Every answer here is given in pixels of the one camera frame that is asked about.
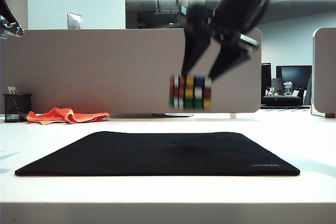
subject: desk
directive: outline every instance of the desk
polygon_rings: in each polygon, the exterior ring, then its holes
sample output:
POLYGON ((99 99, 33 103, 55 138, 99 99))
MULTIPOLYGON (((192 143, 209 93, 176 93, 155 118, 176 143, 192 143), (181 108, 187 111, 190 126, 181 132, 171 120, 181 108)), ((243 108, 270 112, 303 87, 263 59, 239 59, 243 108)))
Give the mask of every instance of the desk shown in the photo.
POLYGON ((309 110, 0 123, 1 223, 336 223, 336 119, 309 110), (90 133, 239 132, 301 170, 297 177, 16 177, 90 133))

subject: white partition panel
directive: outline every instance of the white partition panel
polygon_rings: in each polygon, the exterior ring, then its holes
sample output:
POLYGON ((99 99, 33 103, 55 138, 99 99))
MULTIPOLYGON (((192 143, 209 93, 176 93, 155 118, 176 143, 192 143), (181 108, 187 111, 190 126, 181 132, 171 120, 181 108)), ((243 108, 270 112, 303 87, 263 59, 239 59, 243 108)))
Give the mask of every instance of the white partition panel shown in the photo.
POLYGON ((313 36, 312 103, 321 113, 336 112, 336 28, 320 28, 313 36))
MULTIPOLYGON (((250 36, 261 46, 258 29, 250 36)), ((192 73, 207 75, 218 52, 219 45, 212 43, 192 73)), ((261 50, 251 55, 214 82, 209 112, 259 109, 261 50)), ((39 113, 53 107, 177 113, 169 107, 169 78, 181 71, 183 56, 182 29, 28 30, 3 42, 1 93, 16 86, 33 94, 33 110, 39 113)))

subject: rubik's cube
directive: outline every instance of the rubik's cube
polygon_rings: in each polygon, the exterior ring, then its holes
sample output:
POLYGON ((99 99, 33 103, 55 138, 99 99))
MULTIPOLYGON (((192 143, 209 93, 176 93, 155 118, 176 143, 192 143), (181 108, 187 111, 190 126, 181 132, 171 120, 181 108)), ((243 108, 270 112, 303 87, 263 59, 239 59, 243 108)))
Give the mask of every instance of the rubik's cube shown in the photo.
POLYGON ((209 109, 211 79, 199 76, 171 76, 169 97, 169 105, 175 109, 209 109))

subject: black pen holder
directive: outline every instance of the black pen holder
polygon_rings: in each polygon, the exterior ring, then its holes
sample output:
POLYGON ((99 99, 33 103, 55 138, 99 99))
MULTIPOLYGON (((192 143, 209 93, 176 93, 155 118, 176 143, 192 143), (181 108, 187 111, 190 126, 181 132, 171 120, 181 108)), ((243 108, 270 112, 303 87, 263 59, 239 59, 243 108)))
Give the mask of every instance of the black pen holder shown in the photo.
POLYGON ((5 122, 26 122, 31 110, 31 94, 4 94, 5 122))

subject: electrical outlet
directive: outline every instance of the electrical outlet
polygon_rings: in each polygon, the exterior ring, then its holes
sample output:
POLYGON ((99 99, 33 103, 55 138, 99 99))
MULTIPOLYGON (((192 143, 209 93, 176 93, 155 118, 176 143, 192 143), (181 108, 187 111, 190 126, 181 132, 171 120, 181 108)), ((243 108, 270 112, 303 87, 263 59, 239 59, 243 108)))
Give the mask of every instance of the electrical outlet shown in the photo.
POLYGON ((82 16, 79 14, 68 13, 68 29, 81 29, 82 16))

